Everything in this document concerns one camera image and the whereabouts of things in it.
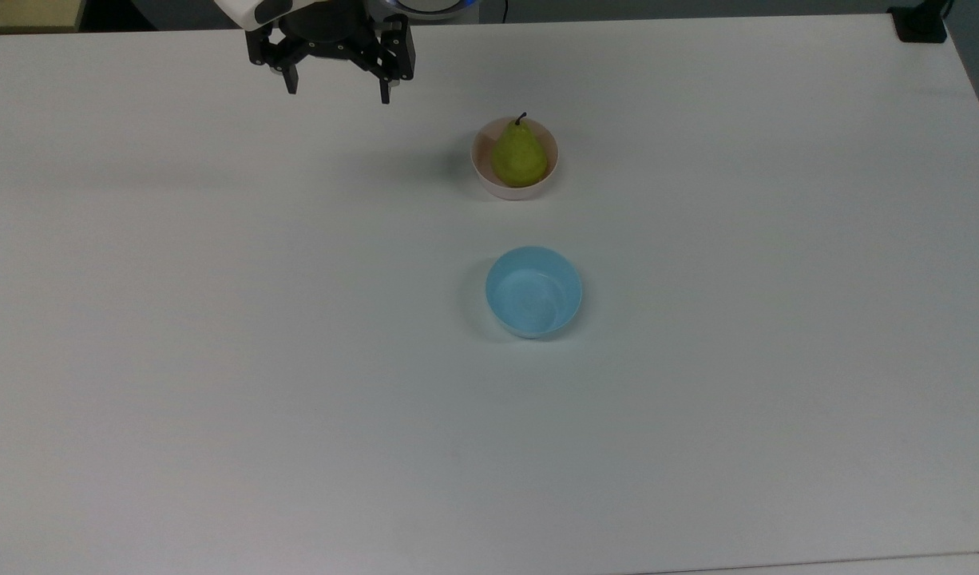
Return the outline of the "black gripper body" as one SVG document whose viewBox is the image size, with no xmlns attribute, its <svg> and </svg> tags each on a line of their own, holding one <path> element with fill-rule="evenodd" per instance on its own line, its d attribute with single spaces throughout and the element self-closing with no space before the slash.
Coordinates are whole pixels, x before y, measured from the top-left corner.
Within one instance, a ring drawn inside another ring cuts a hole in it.
<svg viewBox="0 0 979 575">
<path fill-rule="evenodd" d="M 282 65 L 304 58 L 349 61 L 379 81 L 415 77 L 410 21 L 392 14 L 377 21 L 364 1 L 260 1 L 250 15 L 257 27 L 246 32 L 248 58 L 281 76 Z"/>
</svg>

